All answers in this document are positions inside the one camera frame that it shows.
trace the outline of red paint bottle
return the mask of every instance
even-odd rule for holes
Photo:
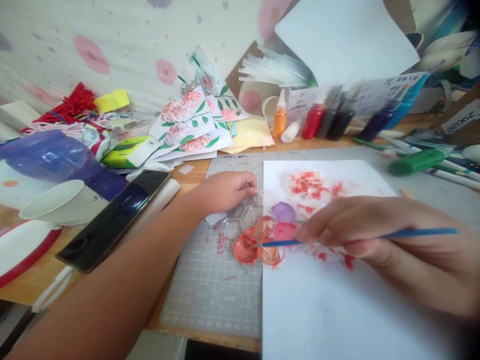
[[[305,124],[301,131],[302,139],[311,140],[314,137],[315,132],[317,132],[320,120],[324,114],[324,101],[325,95],[323,91],[321,91],[306,115]]]

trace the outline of orange paint bottle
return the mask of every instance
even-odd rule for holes
[[[285,90],[280,92],[280,98],[276,105],[275,117],[273,118],[273,138],[278,140],[285,131],[285,123],[287,122],[287,104],[285,103]]]

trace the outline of blue plastic bottle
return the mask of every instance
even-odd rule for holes
[[[385,127],[386,130],[391,130],[398,125],[400,121],[409,113],[412,106],[414,106],[415,99],[418,95],[420,95],[420,90],[423,88],[425,82],[429,78],[430,74],[426,73],[423,75],[420,80],[418,80],[410,90],[407,91],[403,99],[401,100],[401,104],[398,107],[395,116],[390,120],[390,122]]]
[[[102,167],[80,141],[60,130],[48,130],[0,146],[0,159],[22,175],[63,183],[82,180],[108,201],[125,187],[125,180]]]
[[[383,107],[383,109],[373,114],[370,121],[366,124],[357,138],[367,142],[375,140],[378,134],[385,129],[385,126],[396,115],[397,109],[402,103],[402,98],[408,90],[409,86],[406,84],[401,91]]]

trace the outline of tissue box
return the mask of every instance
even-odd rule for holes
[[[160,147],[153,136],[132,137],[123,140],[101,160],[109,168],[139,168]]]

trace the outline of hand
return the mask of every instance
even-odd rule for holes
[[[207,177],[188,195],[206,215],[226,212],[243,200],[257,195],[257,179],[248,171],[224,171]]]
[[[457,235],[380,239],[399,230],[453,227]],[[466,225],[403,197],[347,197],[299,228],[295,238],[343,246],[396,288],[431,308],[475,317],[480,306],[480,241]]]

